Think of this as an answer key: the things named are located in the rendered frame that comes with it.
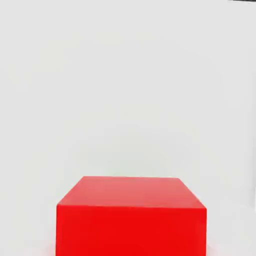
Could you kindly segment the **small red cube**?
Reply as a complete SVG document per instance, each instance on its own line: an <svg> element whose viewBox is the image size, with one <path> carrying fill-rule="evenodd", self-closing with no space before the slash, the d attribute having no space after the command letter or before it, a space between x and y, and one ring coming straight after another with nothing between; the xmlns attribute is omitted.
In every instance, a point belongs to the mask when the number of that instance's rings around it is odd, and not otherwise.
<svg viewBox="0 0 256 256"><path fill-rule="evenodd" d="M85 176L56 206L55 256L207 256L207 209L178 178Z"/></svg>

